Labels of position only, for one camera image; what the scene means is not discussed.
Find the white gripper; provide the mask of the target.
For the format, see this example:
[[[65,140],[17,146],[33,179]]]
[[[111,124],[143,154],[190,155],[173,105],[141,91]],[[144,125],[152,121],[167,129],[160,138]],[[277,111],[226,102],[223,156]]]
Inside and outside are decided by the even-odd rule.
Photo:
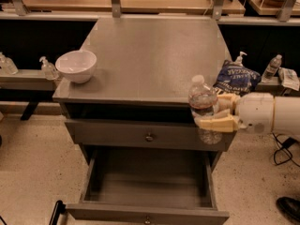
[[[210,116],[197,116],[195,124],[204,130],[267,134],[273,128],[275,98],[268,93],[249,93],[241,98],[236,94],[217,96],[219,109]]]

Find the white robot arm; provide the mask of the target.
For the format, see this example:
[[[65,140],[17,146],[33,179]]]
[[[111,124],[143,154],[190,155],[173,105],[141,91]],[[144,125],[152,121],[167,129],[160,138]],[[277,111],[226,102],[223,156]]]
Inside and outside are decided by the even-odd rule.
[[[195,124],[205,130],[268,134],[281,133],[299,139],[300,97],[274,97],[268,93],[250,93],[243,97],[220,95],[231,108],[212,116],[197,116]]]

